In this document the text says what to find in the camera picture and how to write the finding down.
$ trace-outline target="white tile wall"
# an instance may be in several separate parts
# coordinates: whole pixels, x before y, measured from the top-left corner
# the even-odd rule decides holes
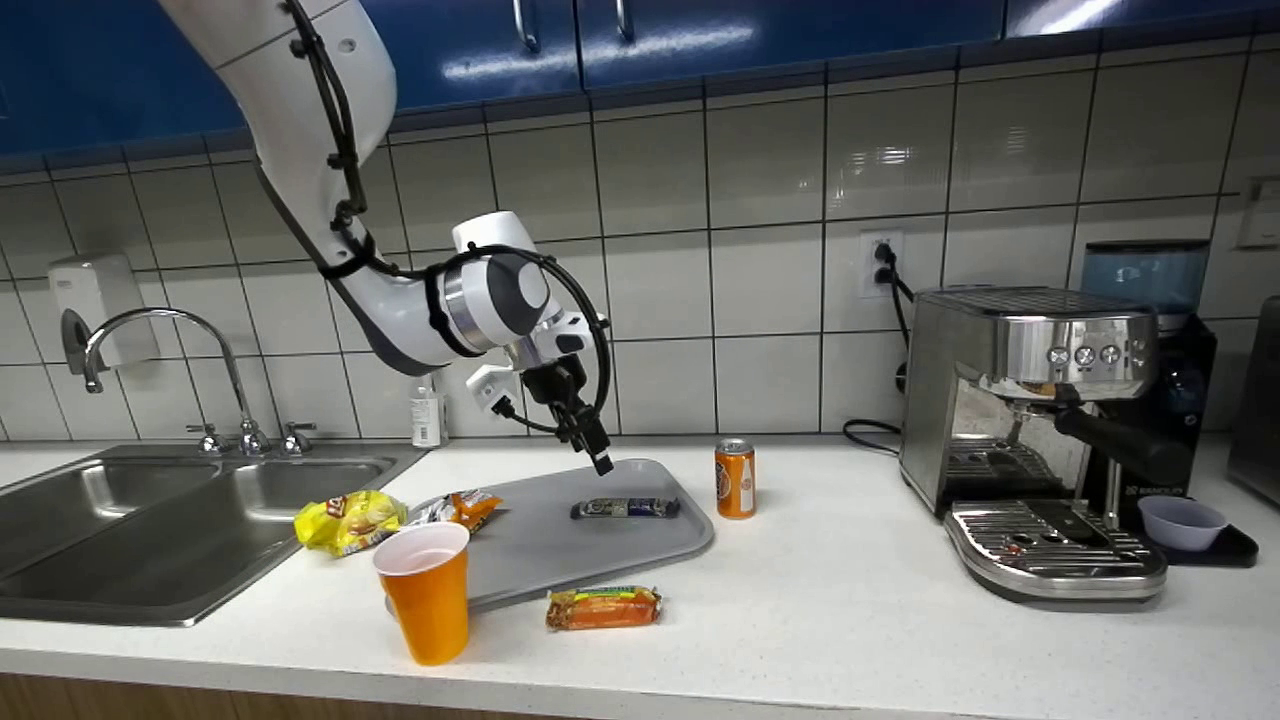
[[[258,266],[244,274],[256,338],[277,354],[336,354],[322,281],[308,266]]]
[[[50,262],[77,257],[50,186],[0,190],[0,249],[11,275],[44,275]]]
[[[81,257],[127,257],[131,269],[156,269],[156,253],[135,207],[127,175],[86,175],[50,186]]]
[[[960,86],[950,207],[1072,203],[1090,74]]]
[[[0,367],[0,422],[7,440],[66,440],[49,367]]]
[[[1227,194],[1244,194],[1246,182],[1277,175],[1280,168],[1280,54],[1253,58],[1241,95],[1241,122],[1227,162]]]
[[[452,225],[497,207],[481,136],[397,144],[392,162],[410,249],[452,249]]]
[[[234,266],[213,168],[135,174],[131,190],[160,269]]]
[[[1072,207],[972,212],[946,225],[944,283],[1066,283]]]
[[[127,414],[115,372],[98,375],[98,391],[86,391],[66,363],[49,363],[57,404],[64,407],[70,440],[135,440],[135,422]]]
[[[594,125],[602,231],[670,231],[708,225],[702,115]]]
[[[241,266],[308,262],[263,194],[256,163],[213,163],[213,175]]]
[[[818,338],[715,340],[719,433],[816,433]]]
[[[750,103],[708,112],[713,225],[818,221],[825,103]]]
[[[27,313],[11,283],[0,283],[0,363],[41,363]]]
[[[1223,203],[1215,216],[1203,316],[1255,316],[1268,296],[1280,296],[1280,253],[1241,249],[1241,203]]]
[[[615,344],[622,433],[715,433],[713,340]]]
[[[345,363],[347,363],[360,438],[408,440],[414,380],[392,372],[376,356],[345,356]]]
[[[1094,77],[1083,199],[1215,194],[1244,58],[1105,67]]]
[[[844,422],[901,426],[902,404],[897,391],[897,367],[909,360],[897,332],[826,338],[825,344],[825,433],[841,433]]]
[[[831,95],[826,216],[944,212],[950,86]]]
[[[818,332],[818,225],[713,231],[715,338]]]
[[[901,422],[875,241],[910,289],[1072,289],[1086,246],[1212,241],[1212,426],[1231,426],[1255,306],[1280,291],[1280,253],[1235,249],[1241,194],[1280,175],[1277,125],[1277,47],[1223,42],[400,134],[364,186],[381,249],[414,269],[446,257],[452,225],[514,207],[610,319],[610,433]],[[149,306],[208,316],[263,433],[408,438],[410,380],[305,266],[244,148],[0,175],[0,438],[234,433],[194,328],[156,325],[165,360],[102,375],[102,397],[66,375],[44,269],[70,253],[123,253]],[[477,363],[440,372],[452,438],[533,438],[472,404]]]
[[[277,430],[280,430],[277,426],[277,397],[273,397],[263,360],[234,356],[234,375],[244,383],[246,414],[256,415],[256,426],[263,433],[277,438]],[[203,426],[213,426],[221,438],[234,438],[241,407],[234,407],[234,397],[232,397],[229,363],[224,360],[190,360],[190,383],[194,383],[194,397],[199,397],[199,407],[203,407]]]
[[[256,356],[258,340],[246,319],[244,281],[232,269],[165,274],[168,306],[203,316],[234,356]],[[221,356],[203,328],[177,325],[186,356]]]
[[[184,360],[131,363],[115,375],[140,438],[184,440],[186,426],[199,426],[194,387]]]
[[[351,383],[340,356],[269,356],[280,426],[356,438]]]
[[[610,332],[713,338],[708,231],[609,241]]]
[[[490,174],[537,241],[600,238],[590,125],[490,136]]]

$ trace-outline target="white countertop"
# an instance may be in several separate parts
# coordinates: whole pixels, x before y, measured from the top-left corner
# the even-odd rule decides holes
[[[4,450],[0,482],[66,450]],[[194,628],[0,622],[0,671],[244,690],[538,715],[1277,715],[1280,526],[1201,452],[1190,495],[1259,545],[1255,568],[1173,568],[1142,608],[1026,608],[972,586],[890,455],[759,444],[759,515],[713,512],[708,444],[619,450],[668,463],[715,521],[702,558],[634,572],[655,628],[547,631],[542,602],[472,622],[472,650],[414,668],[367,558],[300,552]],[[456,444],[386,483],[452,489],[579,468],[563,450]]]

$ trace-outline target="blue cabinet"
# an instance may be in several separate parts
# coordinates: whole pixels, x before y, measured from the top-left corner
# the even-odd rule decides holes
[[[0,155],[199,142],[241,125],[156,0],[4,0],[0,103]]]
[[[1003,0],[576,0],[582,86],[626,87],[1001,42]]]
[[[579,91],[573,0],[364,0],[400,112]]]
[[[1009,0],[1009,37],[1186,27],[1280,13],[1280,0]]]

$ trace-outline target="stainless steel sink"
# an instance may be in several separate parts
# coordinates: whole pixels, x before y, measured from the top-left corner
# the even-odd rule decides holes
[[[414,455],[313,450],[213,463],[115,450],[44,472],[0,491],[0,618],[194,626],[294,552],[300,506],[381,489]]]

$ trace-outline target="black cable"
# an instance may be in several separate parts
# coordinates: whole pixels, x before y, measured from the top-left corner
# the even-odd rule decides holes
[[[875,452],[890,452],[890,455],[901,455],[901,450],[897,450],[897,444],[880,444],[880,440],[873,440],[873,438],[890,438],[890,440],[901,440],[901,438],[902,438],[902,430],[882,426],[882,422],[869,422],[869,415],[857,415],[857,422],[846,422],[846,426],[844,426],[844,440],[846,440],[846,444],[858,444],[858,450],[875,450]]]
[[[910,283],[890,269],[890,289],[902,291],[916,306]]]
[[[902,344],[910,344],[909,313],[902,313],[902,291],[890,283],[887,296],[890,296],[897,328],[902,332]]]
[[[556,438],[556,430],[547,430],[547,426],[537,426],[537,422],[518,415],[518,414],[514,414],[514,404],[512,404],[508,397],[503,397],[503,401],[497,401],[497,404],[490,404],[490,414],[497,414],[497,415],[503,415],[503,422],[512,422],[512,426],[524,426],[524,430],[537,430],[537,433],[550,433],[550,438]]]
[[[347,182],[347,199],[336,207],[332,227],[347,227],[351,216],[360,216],[364,203],[364,182],[360,182],[360,155],[356,155],[356,122],[351,122],[351,103],[347,103],[347,87],[340,86],[332,58],[322,47],[322,37],[316,32],[313,16],[300,10],[300,0],[284,0],[284,13],[293,16],[300,42],[293,46],[294,58],[308,60],[320,103],[322,103],[322,122],[336,144],[332,163],[345,174]]]
[[[573,306],[588,316],[588,332],[590,332],[590,344],[594,344],[594,372],[600,372],[600,383],[594,383],[594,404],[590,414],[600,415],[602,414],[602,401],[609,401],[609,338],[602,338],[602,325],[594,316],[594,306],[590,296],[556,266],[556,257],[538,257],[538,269],[550,274],[558,281],[558,289],[567,289]]]

